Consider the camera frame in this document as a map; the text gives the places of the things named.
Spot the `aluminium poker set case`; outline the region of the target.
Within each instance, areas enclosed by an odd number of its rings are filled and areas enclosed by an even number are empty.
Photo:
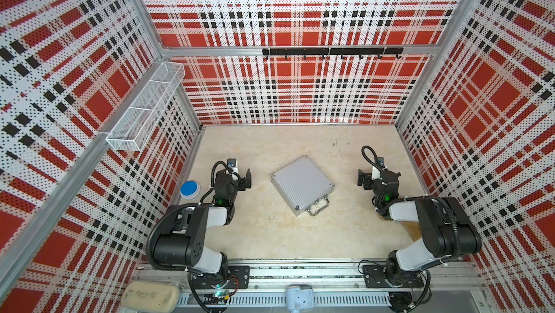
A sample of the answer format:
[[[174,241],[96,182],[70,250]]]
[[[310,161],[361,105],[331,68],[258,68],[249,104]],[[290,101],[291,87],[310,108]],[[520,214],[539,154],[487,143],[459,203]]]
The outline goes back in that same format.
[[[270,175],[271,182],[295,216],[307,212],[316,217],[330,206],[335,184],[304,155]]]

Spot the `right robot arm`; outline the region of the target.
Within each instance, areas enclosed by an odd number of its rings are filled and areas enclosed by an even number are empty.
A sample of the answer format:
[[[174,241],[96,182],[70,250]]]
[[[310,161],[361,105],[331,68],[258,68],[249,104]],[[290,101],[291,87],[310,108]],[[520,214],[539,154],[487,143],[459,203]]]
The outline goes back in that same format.
[[[357,184],[371,190],[371,203],[377,214],[387,221],[417,223],[421,236],[410,246],[394,250],[383,265],[384,279],[391,287],[402,287],[414,277],[462,256],[482,249],[476,227],[452,197],[403,197],[399,194],[400,173],[389,170],[374,148],[361,148],[372,171],[358,172]]]

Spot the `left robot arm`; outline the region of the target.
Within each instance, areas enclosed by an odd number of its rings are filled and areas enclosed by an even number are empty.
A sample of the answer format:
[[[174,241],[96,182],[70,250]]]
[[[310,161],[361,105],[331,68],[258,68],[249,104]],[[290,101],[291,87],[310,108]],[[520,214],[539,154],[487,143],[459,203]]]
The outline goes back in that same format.
[[[235,158],[216,162],[210,173],[210,188],[200,201],[170,206],[150,232],[148,263],[159,271],[185,271],[192,281],[204,280],[213,288],[224,288],[230,282],[240,287],[227,255],[210,249],[205,239],[209,228],[232,222],[238,193],[251,186],[251,171],[241,176]]]

